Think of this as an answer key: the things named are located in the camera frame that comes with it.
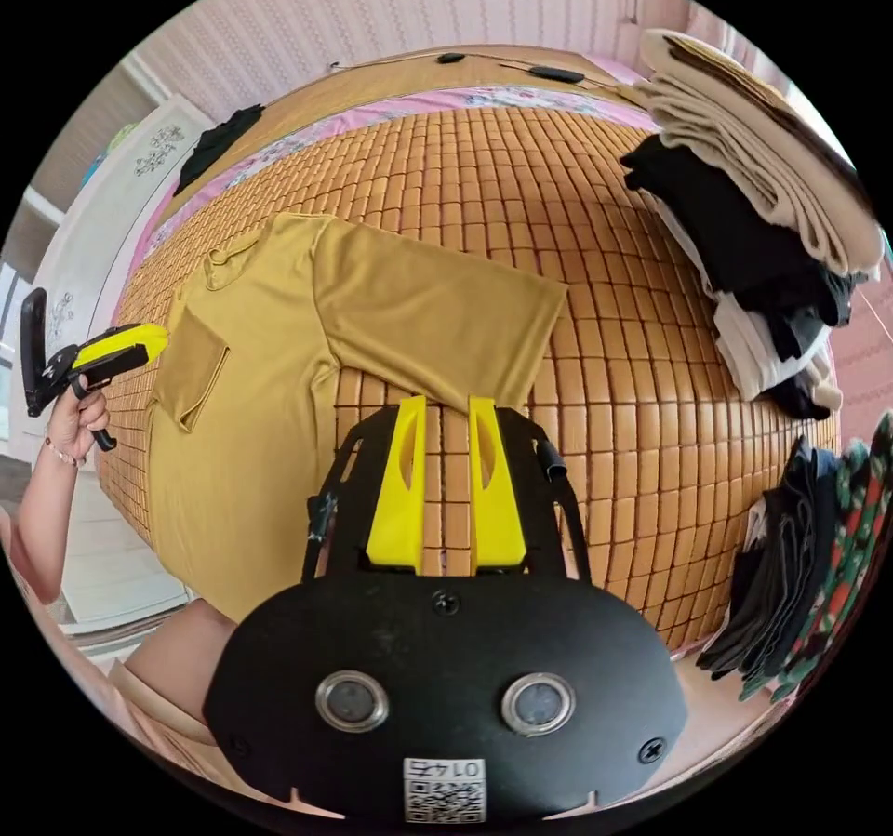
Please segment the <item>black grip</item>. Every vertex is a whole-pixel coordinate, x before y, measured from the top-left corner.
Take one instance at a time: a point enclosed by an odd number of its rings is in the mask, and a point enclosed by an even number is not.
[[[77,376],[72,380],[72,392],[76,399],[82,400],[86,399],[92,390],[89,387],[85,390],[81,386],[80,376]],[[100,447],[101,451],[111,452],[118,447],[118,441],[113,436],[110,436],[107,430],[94,430],[92,433],[93,438],[96,440],[96,445]]]
[[[107,430],[94,430],[93,436],[96,439],[96,445],[103,452],[111,452],[113,448],[118,446],[118,441],[113,436],[110,436]]]

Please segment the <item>window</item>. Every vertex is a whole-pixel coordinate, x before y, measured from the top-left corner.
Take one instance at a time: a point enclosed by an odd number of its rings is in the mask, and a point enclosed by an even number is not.
[[[19,347],[21,304],[31,284],[8,263],[0,266],[0,441],[9,439],[9,392],[12,367]]]

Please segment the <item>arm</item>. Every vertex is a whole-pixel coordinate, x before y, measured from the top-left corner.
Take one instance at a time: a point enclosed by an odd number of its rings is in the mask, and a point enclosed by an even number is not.
[[[41,448],[21,502],[19,522],[11,523],[7,531],[12,565],[42,604],[59,597],[77,462],[93,445],[91,431],[108,426],[105,405],[101,392],[82,401],[70,389],[60,396],[47,426],[51,445]]]

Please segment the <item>sticker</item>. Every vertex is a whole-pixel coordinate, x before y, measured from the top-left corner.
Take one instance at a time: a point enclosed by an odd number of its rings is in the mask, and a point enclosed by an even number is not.
[[[482,824],[486,821],[483,759],[404,759],[408,824]]]

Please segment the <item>mustard yellow t-shirt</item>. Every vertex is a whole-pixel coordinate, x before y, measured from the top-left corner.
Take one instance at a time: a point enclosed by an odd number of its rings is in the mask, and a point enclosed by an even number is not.
[[[460,411],[526,402],[563,285],[329,216],[211,251],[175,299],[150,405],[150,541],[241,621],[300,581],[306,502],[336,444],[342,367]]]

